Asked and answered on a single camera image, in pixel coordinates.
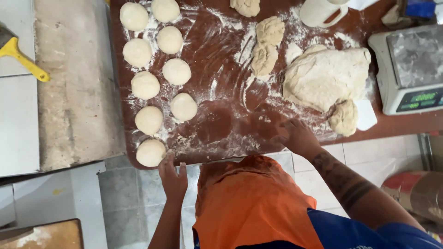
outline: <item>hand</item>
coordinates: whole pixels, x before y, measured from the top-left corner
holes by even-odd
[[[186,164],[181,163],[180,174],[177,174],[174,167],[174,152],[168,152],[159,164],[159,175],[162,179],[166,200],[182,204],[188,189]]]
[[[286,129],[289,137],[279,132],[279,135],[273,137],[272,141],[283,144],[293,153],[310,161],[312,154],[316,156],[318,151],[322,150],[319,141],[303,121],[294,118],[283,122],[280,127]]]

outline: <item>dough scrap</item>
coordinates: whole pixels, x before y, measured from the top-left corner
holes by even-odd
[[[197,114],[197,103],[187,93],[179,93],[171,101],[171,112],[180,121],[188,121]]]
[[[148,25],[149,15],[140,4],[125,3],[120,9],[120,21],[128,30],[142,31]]]
[[[135,123],[137,129],[152,136],[162,127],[163,113],[155,106],[144,107],[137,113]]]
[[[298,105],[327,112],[336,102],[361,98],[370,63],[371,54],[366,48],[338,51],[315,45],[288,66],[283,96]]]
[[[163,53],[176,54],[183,45],[182,33],[174,26],[164,27],[157,35],[157,44]]]
[[[154,0],[151,8],[155,19],[161,23],[171,22],[180,15],[180,7],[175,0]]]
[[[141,71],[132,78],[131,90],[135,97],[148,100],[159,94],[160,83],[153,74]]]
[[[191,78],[191,68],[185,61],[174,58],[167,61],[162,68],[165,79],[176,86],[186,84]]]
[[[278,58],[275,46],[257,43],[252,51],[254,59],[251,67],[256,76],[267,75],[274,69]]]
[[[151,45],[143,39],[131,39],[123,47],[123,58],[131,66],[144,67],[151,61],[151,57]]]
[[[258,23],[256,32],[258,42],[277,46],[283,40],[284,22],[276,16],[271,16]]]
[[[260,0],[230,0],[229,6],[246,17],[256,16],[260,12]]]
[[[140,144],[137,149],[137,161],[146,167],[157,167],[166,156],[166,148],[162,142],[152,139]]]
[[[331,128],[344,136],[351,136],[357,130],[358,110],[352,100],[337,105],[334,114],[328,119]]]

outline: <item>digital scale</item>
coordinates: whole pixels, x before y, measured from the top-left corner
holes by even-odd
[[[443,25],[374,34],[369,46],[386,115],[443,109]]]

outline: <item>white container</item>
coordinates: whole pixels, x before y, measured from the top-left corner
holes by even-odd
[[[348,13],[349,0],[306,0],[300,9],[300,19],[306,26],[330,27]],[[324,23],[332,14],[340,14],[330,23]]]

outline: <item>yellow scraper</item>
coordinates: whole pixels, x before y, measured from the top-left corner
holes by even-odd
[[[38,80],[46,82],[51,78],[49,74],[36,64],[34,64],[25,55],[21,54],[18,48],[19,39],[9,30],[0,26],[0,57],[9,55],[16,58],[26,69],[28,69]]]

